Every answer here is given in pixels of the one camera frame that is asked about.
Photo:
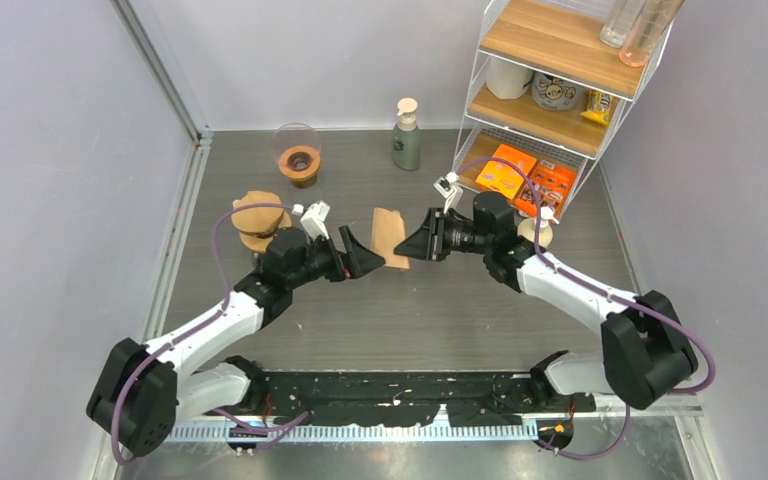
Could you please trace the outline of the pink glass dripper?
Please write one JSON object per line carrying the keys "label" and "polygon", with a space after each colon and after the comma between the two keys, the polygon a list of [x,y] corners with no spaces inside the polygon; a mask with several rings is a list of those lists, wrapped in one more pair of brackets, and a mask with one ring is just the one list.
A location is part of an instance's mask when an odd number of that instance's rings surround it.
{"label": "pink glass dripper", "polygon": [[306,145],[321,152],[321,141],[318,133],[309,125],[292,122],[279,127],[272,135],[270,147],[273,158],[277,163],[279,156],[288,148]]}

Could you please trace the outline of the small wooden ring holder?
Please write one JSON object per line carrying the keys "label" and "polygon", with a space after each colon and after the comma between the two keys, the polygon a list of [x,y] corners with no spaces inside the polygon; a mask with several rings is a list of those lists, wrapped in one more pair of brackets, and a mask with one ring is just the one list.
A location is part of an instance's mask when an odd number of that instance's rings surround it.
{"label": "small wooden ring holder", "polygon": [[321,156],[317,149],[298,145],[286,149],[278,158],[279,171],[293,183],[316,180],[321,167]]}

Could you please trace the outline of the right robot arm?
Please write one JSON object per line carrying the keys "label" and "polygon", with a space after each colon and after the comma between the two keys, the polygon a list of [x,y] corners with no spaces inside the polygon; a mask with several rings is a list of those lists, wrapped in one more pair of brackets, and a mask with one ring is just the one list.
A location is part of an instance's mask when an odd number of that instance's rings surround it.
{"label": "right robot arm", "polygon": [[429,209],[394,252],[434,262],[452,252],[478,254],[497,282],[547,302],[599,337],[598,354],[559,351],[530,370],[532,400],[544,410],[556,410],[578,393],[614,394],[644,410],[699,368],[691,339],[665,295],[612,290],[562,264],[518,233],[514,210],[499,193],[478,194],[471,217]]}

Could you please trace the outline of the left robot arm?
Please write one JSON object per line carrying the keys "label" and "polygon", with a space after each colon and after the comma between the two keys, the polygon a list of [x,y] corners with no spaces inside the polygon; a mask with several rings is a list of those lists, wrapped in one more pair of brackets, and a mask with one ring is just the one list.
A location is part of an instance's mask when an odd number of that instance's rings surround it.
{"label": "left robot arm", "polygon": [[180,422],[224,406],[258,412],[267,398],[254,367],[230,360],[201,367],[232,343],[252,335],[289,308],[295,289],[324,278],[342,282],[385,264],[339,230],[345,248],[296,227],[280,229],[256,267],[214,307],[161,337],[139,343],[125,338],[110,350],[86,407],[106,431],[115,460],[127,465],[157,449]]}

